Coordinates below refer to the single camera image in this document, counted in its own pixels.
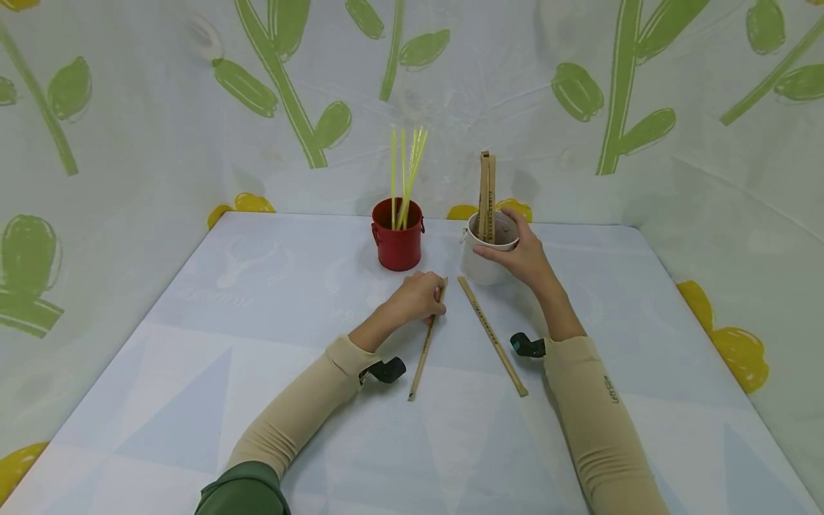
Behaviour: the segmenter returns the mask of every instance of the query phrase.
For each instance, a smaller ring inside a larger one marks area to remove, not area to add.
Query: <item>green plant stem pattern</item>
[[[755,89],[747,94],[747,96],[742,98],[741,101],[721,116],[721,123],[724,125],[732,124],[735,120],[741,118],[744,113],[750,110],[751,107],[758,103],[764,95],[769,93],[775,87],[775,84],[778,83],[784,74],[789,71],[795,62],[798,61],[798,59],[804,55],[807,50],[809,50],[822,32],[824,32],[824,16],[818,18],[818,21],[816,21],[814,26],[812,26],[812,29],[810,29],[801,41],[795,45],[795,48],[789,51],[787,57],[785,57],[784,60],[781,61],[777,67],[775,67],[775,70],[773,70],[770,75],[767,75],[766,78],[761,81],[761,84],[756,86]]]
[[[642,3],[642,0],[624,0],[618,11],[616,42],[612,51],[610,110],[597,176],[614,174],[618,166],[620,139],[624,134],[635,79],[635,41],[638,39]]]
[[[0,325],[43,338],[62,314],[63,309],[49,301],[0,286]]]
[[[398,73],[398,61],[400,60],[400,45],[404,37],[404,10],[406,0],[395,0],[395,22],[392,24],[392,46],[389,48],[389,60],[386,62],[386,72],[383,75],[381,84],[381,100],[389,101],[392,95],[392,87],[395,85],[395,76]]]
[[[292,81],[289,80],[289,75],[286,74],[283,61],[269,40],[269,34],[252,7],[251,1],[235,0],[235,7],[238,16],[241,18],[243,30],[246,31],[246,37],[249,38],[258,59],[260,59],[269,74],[269,78],[272,79],[274,86],[280,93],[286,116],[289,118],[289,123],[292,124],[292,129],[303,148],[307,161],[309,161],[309,167],[326,167],[326,155],[315,141],[315,130],[312,128],[309,117],[303,109],[303,104],[297,97]]]
[[[0,44],[2,44],[8,52],[8,56],[11,58],[14,67],[17,68],[17,71],[23,77],[23,82],[26,83],[26,86],[31,92],[31,96],[40,108],[43,121],[46,123],[46,127],[49,128],[54,144],[57,145],[57,152],[60,155],[60,161],[63,163],[66,174],[69,176],[77,175],[79,172],[77,169],[77,161],[74,159],[72,149],[68,146],[66,134],[60,127],[60,122],[58,122],[57,117],[54,116],[54,113],[49,108],[49,103],[46,101],[40,84],[37,83],[35,74],[31,72],[31,69],[26,64],[26,61],[23,59],[23,54],[20,53],[20,49],[17,48],[17,44],[14,42],[14,39],[12,39],[12,34],[2,21],[0,21]]]

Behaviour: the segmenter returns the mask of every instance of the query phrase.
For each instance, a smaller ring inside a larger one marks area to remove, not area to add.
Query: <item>black clip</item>
[[[372,374],[380,382],[393,383],[406,373],[406,365],[402,359],[395,357],[390,359],[389,363],[379,361],[367,368],[365,372]]]
[[[515,349],[518,356],[526,356],[527,358],[543,358],[546,356],[546,346],[543,338],[530,341],[529,337],[523,333],[516,333],[509,339],[509,343],[513,345],[513,349]]]

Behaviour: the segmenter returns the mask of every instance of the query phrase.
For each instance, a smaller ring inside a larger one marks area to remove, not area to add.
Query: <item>white table surface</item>
[[[226,213],[61,428],[2,515],[192,513],[260,410],[405,276],[368,218]],[[529,390],[519,398],[456,275],[463,222],[426,220],[418,269],[447,275],[426,327],[381,349],[373,380],[283,481],[293,513],[586,513],[541,364],[509,337],[543,330],[513,279],[474,286]],[[632,414],[673,514],[820,513],[636,230],[535,224]]]

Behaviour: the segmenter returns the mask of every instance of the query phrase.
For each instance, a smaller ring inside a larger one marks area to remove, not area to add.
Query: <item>wooden chopstick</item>
[[[443,299],[444,292],[447,291],[447,284],[449,284],[449,278],[443,278],[443,288],[438,293],[438,302]],[[414,371],[414,379],[412,380],[412,387],[410,388],[410,396],[407,397],[409,402],[414,400],[415,394],[418,392],[418,383],[420,383],[420,376],[424,373],[424,364],[426,363],[426,357],[429,356],[429,345],[432,342],[432,329],[435,326],[435,319],[437,317],[432,315],[429,319],[429,328],[426,330],[426,338],[424,339],[424,349],[420,353],[420,360],[418,361],[418,369]]]
[[[466,298],[469,299],[469,303],[472,305],[472,309],[475,310],[475,314],[478,316],[478,320],[480,320],[480,324],[484,327],[484,331],[486,331],[486,335],[489,336],[489,340],[492,342],[492,346],[495,347],[495,352],[498,353],[498,357],[501,358],[501,362],[503,363],[503,367],[507,369],[507,373],[509,377],[513,380],[515,384],[515,389],[517,393],[521,397],[526,397],[529,395],[527,388],[521,382],[521,378],[518,376],[517,372],[513,365],[509,362],[509,358],[507,357],[506,352],[504,352],[503,347],[501,346],[501,342],[498,340],[498,336],[495,335],[495,332],[492,330],[492,326],[489,324],[489,321],[486,319],[486,315],[484,315],[484,311],[480,309],[480,304],[478,304],[478,299],[475,297],[475,294],[472,292],[472,288],[469,287],[469,283],[466,281],[466,278],[462,275],[458,276],[458,283],[463,288],[464,293],[466,293]]]

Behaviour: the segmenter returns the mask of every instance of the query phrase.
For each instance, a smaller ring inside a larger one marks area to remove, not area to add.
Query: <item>person's right hand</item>
[[[503,208],[501,211],[514,220],[517,226],[518,244],[515,249],[502,252],[487,246],[476,245],[473,251],[487,260],[501,264],[535,293],[558,283],[555,272],[546,259],[544,245],[529,228],[527,219],[511,208]]]

